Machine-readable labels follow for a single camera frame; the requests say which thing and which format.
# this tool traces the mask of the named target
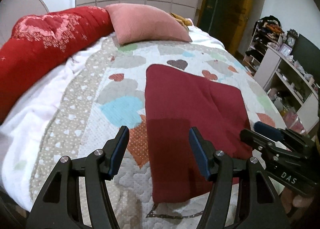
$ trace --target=brown heart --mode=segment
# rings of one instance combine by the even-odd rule
[[[178,60],[168,60],[168,61],[167,61],[167,64],[168,64],[168,65],[171,65],[171,66],[173,66],[173,67],[175,67],[175,68],[181,69],[181,70],[185,70],[186,67],[188,66],[187,61],[181,60],[181,59],[178,59]]]
[[[211,74],[208,70],[202,70],[202,75],[208,80],[218,80],[215,74]]]
[[[110,80],[114,80],[116,82],[121,82],[124,78],[124,74],[112,74],[109,76]]]

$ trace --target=red blanket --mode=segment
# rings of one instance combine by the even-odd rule
[[[0,124],[35,82],[111,32],[109,13],[93,6],[20,18],[0,49]]]
[[[240,141],[250,129],[241,91],[165,65],[147,69],[145,89],[148,150],[155,203],[184,202],[210,191],[198,170],[188,134],[203,138],[231,157],[247,159],[252,149]]]

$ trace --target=orange heart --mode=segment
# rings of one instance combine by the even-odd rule
[[[121,82],[124,79],[124,74],[113,74],[109,76],[109,79],[116,82]]]
[[[234,72],[234,73],[238,73],[238,71],[233,67],[233,66],[228,66],[228,69],[231,71],[231,72]]]
[[[139,168],[149,161],[148,136],[146,116],[140,115],[142,122],[139,126],[130,129],[128,151],[133,156]]]
[[[208,80],[218,80],[218,77],[215,74],[211,74],[208,70],[202,70],[202,75]]]
[[[266,115],[265,113],[257,113],[257,115],[258,115],[261,122],[263,122],[267,125],[270,125],[274,128],[276,127],[274,120],[270,116]]]

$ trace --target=blue heart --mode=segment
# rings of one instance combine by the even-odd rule
[[[194,56],[195,56],[194,54],[191,54],[191,53],[189,53],[189,52],[187,52],[187,51],[183,52],[182,55],[183,55],[184,57],[194,57]]]
[[[142,122],[140,115],[137,113],[142,107],[143,104],[139,98],[124,96],[101,105],[100,109],[114,126],[125,125],[129,129],[133,129]]]

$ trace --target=picture frame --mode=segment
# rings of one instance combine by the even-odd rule
[[[282,46],[279,49],[279,52],[281,54],[283,54],[284,56],[288,56],[292,52],[292,47],[290,47],[287,44],[283,43]]]

